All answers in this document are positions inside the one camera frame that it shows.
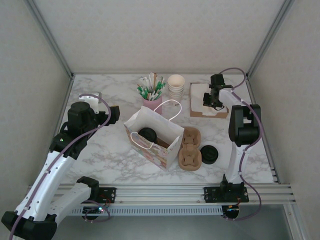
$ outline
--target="shopping bag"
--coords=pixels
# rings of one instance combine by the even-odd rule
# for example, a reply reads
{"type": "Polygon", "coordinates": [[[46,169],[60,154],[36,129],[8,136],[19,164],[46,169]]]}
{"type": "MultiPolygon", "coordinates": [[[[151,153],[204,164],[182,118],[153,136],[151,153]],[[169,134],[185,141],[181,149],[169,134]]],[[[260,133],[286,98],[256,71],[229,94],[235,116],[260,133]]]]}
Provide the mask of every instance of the shopping bag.
{"type": "Polygon", "coordinates": [[[171,120],[178,116],[182,110],[181,104],[173,99],[164,101],[155,110],[142,106],[128,121],[124,127],[133,149],[146,159],[157,165],[162,170],[167,170],[178,155],[184,128],[173,123],[171,120]],[[177,115],[169,120],[156,113],[162,104],[174,101],[180,106],[177,115]],[[143,128],[151,128],[157,135],[157,142],[150,142],[138,132],[143,128]]]}

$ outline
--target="white bag handle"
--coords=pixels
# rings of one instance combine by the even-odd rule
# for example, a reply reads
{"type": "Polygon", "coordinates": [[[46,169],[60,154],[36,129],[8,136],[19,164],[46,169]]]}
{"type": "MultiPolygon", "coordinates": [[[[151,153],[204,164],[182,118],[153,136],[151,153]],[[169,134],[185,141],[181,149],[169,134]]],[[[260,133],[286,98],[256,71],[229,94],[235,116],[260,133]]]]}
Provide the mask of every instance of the white bag handle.
{"type": "MultiPolygon", "coordinates": [[[[169,100],[164,101],[163,103],[161,103],[161,104],[160,104],[159,106],[157,106],[157,107],[155,108],[155,110],[153,110],[153,111],[155,112],[162,104],[165,104],[166,102],[169,102],[169,101],[174,101],[174,102],[176,102],[176,103],[178,103],[178,104],[180,105],[180,111],[179,111],[175,116],[173,116],[172,118],[169,119],[169,121],[171,121],[171,120],[174,119],[176,116],[178,116],[178,115],[181,113],[181,111],[182,111],[182,106],[181,106],[180,102],[178,102],[178,101],[176,101],[176,100],[174,100],[174,99],[169,99],[169,100]]],[[[133,132],[130,133],[130,138],[131,138],[132,142],[134,142],[135,144],[137,144],[139,147],[141,147],[141,148],[143,148],[143,149],[149,150],[149,149],[151,149],[152,146],[154,145],[154,143],[151,143],[151,146],[150,146],[149,148],[144,147],[144,146],[141,146],[140,144],[138,144],[137,142],[135,142],[135,140],[132,138],[132,134],[139,134],[139,133],[136,132],[136,131],[133,131],[133,132]]]]}
{"type": "Polygon", "coordinates": [[[139,134],[139,133],[137,133],[136,131],[133,131],[133,132],[130,133],[130,138],[131,138],[132,142],[134,142],[135,144],[137,144],[139,147],[141,147],[141,148],[143,148],[143,149],[149,150],[149,149],[151,149],[152,146],[154,145],[154,143],[152,143],[149,148],[146,148],[146,147],[144,147],[144,146],[141,146],[140,144],[138,144],[137,142],[135,142],[135,140],[132,138],[132,134],[139,134]]]}
{"type": "Polygon", "coordinates": [[[155,110],[153,110],[153,111],[155,112],[155,111],[158,109],[158,107],[160,107],[162,104],[165,104],[166,102],[170,102],[170,101],[174,101],[174,102],[178,103],[178,104],[180,105],[180,111],[179,111],[175,116],[173,116],[172,118],[170,118],[169,121],[171,121],[172,119],[174,119],[176,116],[178,116],[178,115],[181,113],[181,111],[182,111],[182,106],[181,106],[180,102],[178,102],[178,101],[176,101],[176,100],[174,100],[174,99],[169,99],[169,100],[164,101],[163,103],[161,103],[159,106],[157,106],[157,107],[155,108],[155,110]]]}

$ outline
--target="paper cup stack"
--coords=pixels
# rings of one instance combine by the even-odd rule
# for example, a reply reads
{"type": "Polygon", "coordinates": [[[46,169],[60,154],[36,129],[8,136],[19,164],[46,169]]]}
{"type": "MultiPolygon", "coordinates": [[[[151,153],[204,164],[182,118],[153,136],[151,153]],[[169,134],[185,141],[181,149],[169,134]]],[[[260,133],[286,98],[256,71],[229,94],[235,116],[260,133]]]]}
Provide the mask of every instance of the paper cup stack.
{"type": "Polygon", "coordinates": [[[180,103],[184,94],[185,78],[181,75],[174,74],[168,78],[169,99],[176,100],[180,103]]]}

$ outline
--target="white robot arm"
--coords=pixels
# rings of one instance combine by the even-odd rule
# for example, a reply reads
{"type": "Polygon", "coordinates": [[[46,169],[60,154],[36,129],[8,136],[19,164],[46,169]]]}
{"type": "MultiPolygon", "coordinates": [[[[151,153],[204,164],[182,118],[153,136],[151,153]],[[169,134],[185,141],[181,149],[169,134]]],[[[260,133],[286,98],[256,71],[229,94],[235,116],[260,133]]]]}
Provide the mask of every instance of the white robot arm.
{"type": "Polygon", "coordinates": [[[71,210],[86,200],[96,200],[99,182],[83,176],[55,202],[53,197],[66,172],[96,130],[119,120],[118,106],[109,107],[100,94],[83,94],[68,110],[68,121],[53,138],[44,166],[27,196],[15,211],[6,211],[2,223],[13,235],[25,240],[51,240],[57,226],[71,210]],[[98,110],[99,99],[108,114],[98,110]]]}
{"type": "MultiPolygon", "coordinates": [[[[228,109],[232,109],[233,106],[245,106],[241,101],[236,99],[235,96],[232,95],[230,88],[224,88],[219,91],[219,100],[223,103],[228,109]]],[[[239,165],[242,154],[246,147],[249,144],[243,144],[241,146],[237,146],[237,144],[233,141],[232,142],[232,150],[231,150],[231,157],[229,161],[228,168],[225,172],[225,178],[229,183],[233,184],[240,184],[242,183],[242,179],[239,175],[239,165]]],[[[248,160],[248,153],[251,151],[252,147],[246,150],[246,155],[242,161],[242,173],[244,173],[246,169],[246,164],[248,160]]]]}
{"type": "Polygon", "coordinates": [[[242,174],[246,168],[248,153],[252,150],[252,144],[260,137],[260,106],[247,104],[235,95],[233,86],[225,84],[222,74],[212,75],[210,80],[211,92],[204,94],[203,105],[212,107],[217,111],[224,107],[229,109],[228,133],[232,141],[232,150],[230,162],[225,175],[223,175],[220,187],[205,187],[204,199],[207,203],[248,202],[248,193],[242,174]]]}

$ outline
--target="black coffee lid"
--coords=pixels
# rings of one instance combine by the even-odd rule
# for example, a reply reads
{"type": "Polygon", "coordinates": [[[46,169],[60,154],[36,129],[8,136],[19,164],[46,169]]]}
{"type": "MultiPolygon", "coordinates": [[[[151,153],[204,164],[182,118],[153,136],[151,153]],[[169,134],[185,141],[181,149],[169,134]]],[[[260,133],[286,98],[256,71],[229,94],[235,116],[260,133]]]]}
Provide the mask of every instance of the black coffee lid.
{"type": "Polygon", "coordinates": [[[156,132],[149,127],[142,128],[138,133],[139,135],[147,139],[149,142],[155,143],[157,141],[156,132]]]}
{"type": "Polygon", "coordinates": [[[214,164],[218,159],[218,150],[211,145],[205,145],[200,150],[202,155],[202,162],[204,164],[214,164]]]}

